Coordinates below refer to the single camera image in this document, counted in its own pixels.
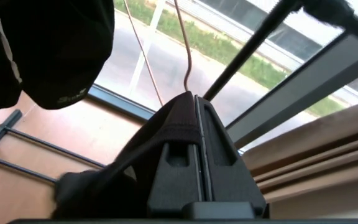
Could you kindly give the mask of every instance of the black fabric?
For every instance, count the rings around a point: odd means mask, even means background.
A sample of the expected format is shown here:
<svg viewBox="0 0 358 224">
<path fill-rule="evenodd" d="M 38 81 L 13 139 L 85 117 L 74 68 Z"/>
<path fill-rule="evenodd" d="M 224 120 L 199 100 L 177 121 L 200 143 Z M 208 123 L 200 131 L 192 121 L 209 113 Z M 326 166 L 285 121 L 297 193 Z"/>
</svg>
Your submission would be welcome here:
<svg viewBox="0 0 358 224">
<path fill-rule="evenodd" d="M 55 188 L 57 207 L 52 218 L 147 217 L 146 203 L 163 144 L 199 145 L 200 139 L 188 91 L 158 110 L 112 164 L 99 171 L 63 175 Z M 128 167 L 135 178 L 124 173 Z"/>
<path fill-rule="evenodd" d="M 112 0 L 0 1 L 0 18 L 22 78 L 13 82 L 0 48 L 0 108 L 17 102 L 19 88 L 45 109 L 72 105 L 111 54 Z"/>
</svg>

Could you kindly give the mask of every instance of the wooden floor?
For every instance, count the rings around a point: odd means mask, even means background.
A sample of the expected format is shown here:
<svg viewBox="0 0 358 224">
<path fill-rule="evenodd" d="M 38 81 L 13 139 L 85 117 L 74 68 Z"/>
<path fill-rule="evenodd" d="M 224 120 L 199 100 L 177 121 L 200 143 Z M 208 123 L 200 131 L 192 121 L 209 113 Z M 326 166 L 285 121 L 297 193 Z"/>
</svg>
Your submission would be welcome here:
<svg viewBox="0 0 358 224">
<path fill-rule="evenodd" d="M 43 110 L 22 94 L 14 108 L 0 110 L 2 123 L 14 109 L 23 117 L 14 128 L 103 164 L 110 163 L 140 128 L 129 118 L 84 100 L 55 111 Z M 90 166 L 6 135 L 0 142 L 0 158 L 58 178 L 68 171 Z M 16 218 L 47 218 L 54 208 L 52 186 L 0 167 L 0 223 Z"/>
</svg>

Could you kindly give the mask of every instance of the clothes rack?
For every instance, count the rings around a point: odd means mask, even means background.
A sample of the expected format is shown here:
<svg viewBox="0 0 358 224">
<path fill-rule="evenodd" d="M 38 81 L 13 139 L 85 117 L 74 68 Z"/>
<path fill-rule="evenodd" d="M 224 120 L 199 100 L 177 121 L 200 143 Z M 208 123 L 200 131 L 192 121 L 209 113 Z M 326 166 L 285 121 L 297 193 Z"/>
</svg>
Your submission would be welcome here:
<svg viewBox="0 0 358 224">
<path fill-rule="evenodd" d="M 85 156 L 81 156 L 81 155 L 79 155 L 77 153 L 71 152 L 71 151 L 69 151 L 67 149 L 64 149 L 62 147 L 56 146 L 56 145 L 54 145 L 52 143 L 49 143 L 47 141 L 41 140 L 39 138 L 33 137 L 33 136 L 29 135 L 29 134 L 26 134 L 26 133 L 23 133 L 21 131 L 18 131 L 16 129 L 14 129 L 13 126 L 18 122 L 18 120 L 21 119 L 21 117 L 22 117 L 22 112 L 20 110 L 15 110 L 15 111 L 13 111 L 13 113 L 11 113 L 11 115 L 9 115 L 9 117 L 3 123 L 0 124 L 0 140 L 6 134 L 10 134 L 12 136 L 19 137 L 19 138 L 23 139 L 24 141 L 29 141 L 29 142 L 32 142 L 32 143 L 40 144 L 41 146 L 44 146 L 46 148 L 55 150 L 55 151 L 65 155 L 65 156 L 72 157 L 72 158 L 74 158 L 74 159 L 76 159 L 78 161 L 90 164 L 90 165 L 95 166 L 97 168 L 103 168 L 104 167 L 104 165 L 102 163 L 100 163 L 100 162 L 96 162 L 96 161 L 94 161 L 92 159 L 89 159 L 89 158 L 87 158 Z M 2 159 L 0 159 L 0 165 L 8 167 L 8 168 L 11 168 L 11 169 L 14 169 L 16 171 L 19 171 L 22 174 L 31 175 L 32 177 L 36 177 L 38 179 L 41 179 L 41 180 L 44 180 L 44 181 L 47 181 L 47 182 L 50 182 L 50 183 L 53 183 L 53 184 L 56 183 L 56 180 L 51 178 L 51 177 L 48 177 L 48 176 L 40 174 L 38 172 L 26 169 L 26 168 L 21 167 L 19 165 L 12 164 L 12 163 L 10 163 L 8 161 L 4 161 Z"/>
</svg>

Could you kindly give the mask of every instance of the white building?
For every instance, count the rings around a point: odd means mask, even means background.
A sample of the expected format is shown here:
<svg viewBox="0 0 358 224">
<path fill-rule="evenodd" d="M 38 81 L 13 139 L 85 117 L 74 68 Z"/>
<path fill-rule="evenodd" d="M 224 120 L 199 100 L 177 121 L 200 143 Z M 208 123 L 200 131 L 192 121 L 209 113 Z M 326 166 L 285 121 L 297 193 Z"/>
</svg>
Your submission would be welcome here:
<svg viewBox="0 0 358 224">
<path fill-rule="evenodd" d="M 358 15 L 358 0 L 348 1 Z M 223 17 L 255 31 L 278 0 L 200 0 L 200 2 L 214 9 Z M 290 14 L 268 40 L 280 47 L 280 51 L 295 63 L 303 63 L 341 32 L 341 29 L 326 26 L 300 11 Z M 347 93 L 358 96 L 358 79 L 339 90 L 337 95 Z"/>
</svg>

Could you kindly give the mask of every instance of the logo on black fabric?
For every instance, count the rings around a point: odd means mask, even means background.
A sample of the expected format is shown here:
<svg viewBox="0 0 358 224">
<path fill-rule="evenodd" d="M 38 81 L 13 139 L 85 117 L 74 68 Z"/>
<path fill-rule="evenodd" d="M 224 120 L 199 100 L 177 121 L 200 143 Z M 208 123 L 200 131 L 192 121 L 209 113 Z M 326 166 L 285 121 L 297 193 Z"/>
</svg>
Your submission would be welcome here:
<svg viewBox="0 0 358 224">
<path fill-rule="evenodd" d="M 57 103 L 67 103 L 67 102 L 75 101 L 75 100 L 77 100 L 78 98 L 82 97 L 85 94 L 86 94 L 86 88 L 82 89 L 80 91 L 80 93 L 75 95 L 75 96 L 63 96 L 63 97 L 60 97 L 59 100 L 57 101 Z"/>
</svg>

